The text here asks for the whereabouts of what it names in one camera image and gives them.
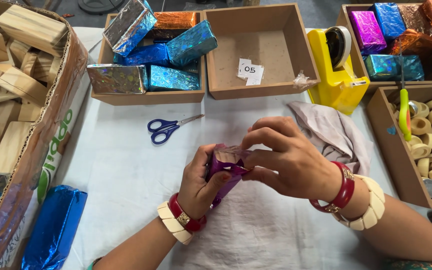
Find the table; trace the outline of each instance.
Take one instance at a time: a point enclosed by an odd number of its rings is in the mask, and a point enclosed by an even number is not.
[[[82,36],[83,28],[76,33]],[[100,43],[90,50],[95,60],[99,48]],[[291,101],[310,99],[306,92],[234,100],[214,100],[207,93],[201,103],[112,106],[88,94],[55,177],[55,183],[89,194],[63,269],[86,269],[155,218],[156,207],[179,190],[183,168],[199,145],[240,144],[261,117],[294,118],[286,105]],[[365,104],[351,118],[375,142]],[[165,144],[151,143],[150,120],[197,114],[206,116],[182,126]],[[369,176],[397,196],[376,144]],[[426,216],[427,209],[411,207]],[[377,269],[380,259],[361,234],[308,200],[248,181],[208,215],[207,228],[189,246],[176,244],[158,269]]]

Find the dark floor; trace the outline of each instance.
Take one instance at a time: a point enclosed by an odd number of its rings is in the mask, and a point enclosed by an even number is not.
[[[147,0],[155,12],[161,11],[163,0]],[[45,0],[31,0],[34,6],[42,7]],[[166,0],[165,11],[182,11],[187,2],[195,0]],[[304,26],[307,28],[328,28],[334,26],[341,4],[350,0],[261,0],[261,5],[297,2]],[[226,0],[209,0],[207,4],[214,4],[217,8],[227,8]],[[235,6],[241,6],[242,0],[235,0]],[[73,27],[103,28],[106,15],[89,15],[78,6],[78,0],[53,0],[49,8],[59,15],[74,14],[66,18]]]

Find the blue scissors handle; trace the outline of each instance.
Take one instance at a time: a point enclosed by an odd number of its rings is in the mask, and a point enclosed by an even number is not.
[[[158,132],[158,131],[161,131],[161,130],[166,129],[168,127],[176,125],[177,122],[178,121],[166,121],[163,119],[154,119],[148,123],[148,131],[153,132],[153,133]],[[161,126],[158,126],[156,128],[151,128],[151,125],[154,123],[161,123]]]
[[[153,144],[155,144],[155,145],[164,144],[164,143],[165,143],[165,142],[170,138],[171,134],[172,134],[175,130],[177,130],[179,127],[180,127],[180,126],[178,126],[178,125],[173,125],[173,126],[167,128],[167,129],[163,130],[163,131],[156,131],[156,132],[153,132],[153,134],[151,135],[151,141],[153,141]],[[161,135],[161,134],[164,134],[165,137],[164,137],[164,139],[163,139],[162,141],[157,142],[157,141],[156,141],[156,137],[157,137],[158,135]]]

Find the red bangle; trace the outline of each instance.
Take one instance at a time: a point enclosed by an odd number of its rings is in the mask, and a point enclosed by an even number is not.
[[[339,189],[336,198],[328,205],[321,206],[318,200],[309,200],[311,205],[317,210],[325,213],[336,213],[340,209],[343,209],[348,205],[354,193],[354,176],[353,172],[343,163],[332,161],[336,164],[343,175],[343,181],[341,183],[341,189]]]
[[[173,213],[174,217],[176,217],[177,221],[184,227],[184,229],[190,232],[197,232],[203,230],[206,227],[206,216],[203,216],[200,219],[192,219],[181,208],[178,203],[178,193],[175,193],[169,198],[169,210]]]

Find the hand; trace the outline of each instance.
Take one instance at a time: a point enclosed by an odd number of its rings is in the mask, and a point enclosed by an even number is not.
[[[206,183],[206,164],[216,144],[202,145],[192,161],[184,168],[177,202],[192,219],[200,219],[209,210],[219,189],[231,178],[227,171],[217,172]]]
[[[262,168],[251,170],[243,181],[260,181],[282,195],[295,198],[330,202],[338,194],[341,171],[321,155],[291,117],[257,120],[248,129],[241,147],[248,149],[256,144],[264,144],[273,151],[257,149],[245,158],[246,168]]]

